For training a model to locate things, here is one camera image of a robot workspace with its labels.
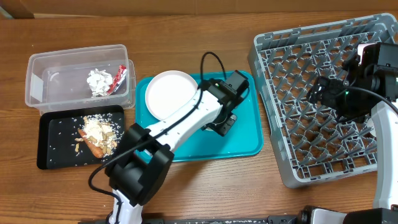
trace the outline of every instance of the white label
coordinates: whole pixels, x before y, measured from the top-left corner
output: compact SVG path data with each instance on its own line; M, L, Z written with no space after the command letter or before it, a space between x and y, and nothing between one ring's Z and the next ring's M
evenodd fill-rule
M33 73L30 79L30 96L43 102L43 80Z

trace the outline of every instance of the wooden table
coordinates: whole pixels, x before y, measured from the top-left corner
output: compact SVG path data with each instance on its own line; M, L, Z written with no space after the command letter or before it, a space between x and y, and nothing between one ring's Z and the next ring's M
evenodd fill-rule
M137 81L166 70L198 73L201 55L212 50L227 70L250 71L247 55L264 32L350 19L379 12L311 12L220 16L98 17L0 21L0 222L76 223L104 218L113 198L96 193L87 179L96 166L59 170L36 167L39 112L24 102L25 73L32 54L124 44ZM396 17L398 11L391 12ZM206 60L205 71L220 70ZM126 111L132 124L134 110ZM376 173L288 189L280 179L260 104L264 147L254 157L173 164L149 216L171 218L266 217L296 214L305 205L342 212L371 208ZM95 184L109 189L101 174Z

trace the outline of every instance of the black tray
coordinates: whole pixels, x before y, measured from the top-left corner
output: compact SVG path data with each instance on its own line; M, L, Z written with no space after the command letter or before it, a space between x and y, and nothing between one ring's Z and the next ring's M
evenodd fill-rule
M39 169L56 169L83 166L99 164L108 159L107 157L96 158L84 142L75 141L75 138L81 138L77 129L84 126L83 117L93 114L105 114L105 118L111 118L111 121L117 124L116 135L123 134L124 110L121 106L45 113L40 118L37 167ZM76 143L79 143L79 155L75 152Z

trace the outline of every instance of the gray dish rack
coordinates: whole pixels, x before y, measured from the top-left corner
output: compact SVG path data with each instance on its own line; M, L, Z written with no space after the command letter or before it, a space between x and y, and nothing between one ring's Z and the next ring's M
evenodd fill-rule
M248 56L266 107L271 143L290 188L377 170L376 138L366 123L336 123L331 108L307 102L319 75L343 79L358 44L394 44L391 14L259 34Z

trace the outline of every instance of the red wrapper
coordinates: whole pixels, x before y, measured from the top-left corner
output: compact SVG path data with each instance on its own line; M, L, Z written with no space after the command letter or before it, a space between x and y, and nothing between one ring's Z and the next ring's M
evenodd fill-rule
M113 93L113 91L115 90L115 88L118 86L119 81L124 78L124 76L126 76L125 71L126 71L126 66L124 65L120 65L119 66L119 71L118 74L113 78L113 83L109 86L109 90L107 91L107 93L110 95Z

